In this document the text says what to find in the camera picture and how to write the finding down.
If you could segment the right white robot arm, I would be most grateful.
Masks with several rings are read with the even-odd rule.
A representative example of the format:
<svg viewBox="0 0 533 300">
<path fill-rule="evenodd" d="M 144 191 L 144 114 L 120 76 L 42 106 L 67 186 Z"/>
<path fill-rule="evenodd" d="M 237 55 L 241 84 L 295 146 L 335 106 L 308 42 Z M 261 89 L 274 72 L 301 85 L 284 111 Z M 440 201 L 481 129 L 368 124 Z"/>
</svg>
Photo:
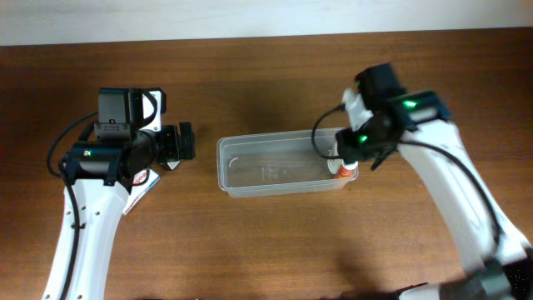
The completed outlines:
<svg viewBox="0 0 533 300">
<path fill-rule="evenodd" d="M 491 195 L 446 106 L 431 91 L 372 101 L 348 88 L 341 110 L 350 126 L 336 135 L 345 162 L 376 169 L 399 153 L 432 196 L 458 249 L 465 276 L 358 299 L 530 299 L 532 246 Z"/>
</svg>

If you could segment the orange tube white cap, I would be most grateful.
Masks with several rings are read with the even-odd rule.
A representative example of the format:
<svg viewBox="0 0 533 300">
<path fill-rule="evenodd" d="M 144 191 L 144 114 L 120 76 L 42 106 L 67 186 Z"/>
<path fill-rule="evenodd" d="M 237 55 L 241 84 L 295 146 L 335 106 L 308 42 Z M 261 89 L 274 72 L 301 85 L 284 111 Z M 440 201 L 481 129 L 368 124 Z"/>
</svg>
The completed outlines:
<svg viewBox="0 0 533 300">
<path fill-rule="evenodd" d="M 335 179 L 353 178 L 358 168 L 358 162 L 341 162 L 334 176 Z"/>
</svg>

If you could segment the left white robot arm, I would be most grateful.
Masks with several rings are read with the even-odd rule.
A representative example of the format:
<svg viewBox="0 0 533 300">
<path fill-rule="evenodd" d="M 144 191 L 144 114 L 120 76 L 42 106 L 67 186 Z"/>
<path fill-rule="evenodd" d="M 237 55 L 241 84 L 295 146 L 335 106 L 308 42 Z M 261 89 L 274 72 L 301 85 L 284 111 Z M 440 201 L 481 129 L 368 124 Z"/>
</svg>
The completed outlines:
<svg viewBox="0 0 533 300">
<path fill-rule="evenodd" d="M 141 127 L 129 140 L 90 140 L 99 128 L 88 124 L 54 173 L 64 210 L 45 299 L 102 299 L 118 224 L 161 179 L 152 165 L 173 170 L 195 156 L 189 122 Z"/>
</svg>

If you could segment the white spray bottle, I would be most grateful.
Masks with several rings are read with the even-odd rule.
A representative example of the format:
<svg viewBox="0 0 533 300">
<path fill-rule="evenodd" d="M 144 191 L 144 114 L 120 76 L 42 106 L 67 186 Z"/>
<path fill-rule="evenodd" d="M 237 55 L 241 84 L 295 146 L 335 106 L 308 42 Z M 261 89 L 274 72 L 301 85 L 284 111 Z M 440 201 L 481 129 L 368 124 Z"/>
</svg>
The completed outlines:
<svg viewBox="0 0 533 300">
<path fill-rule="evenodd" d="M 327 159 L 327 166 L 331 174 L 337 175 L 339 168 L 342 165 L 342 159 L 337 158 L 338 150 L 337 143 L 335 143 L 328 153 L 329 158 Z"/>
</svg>

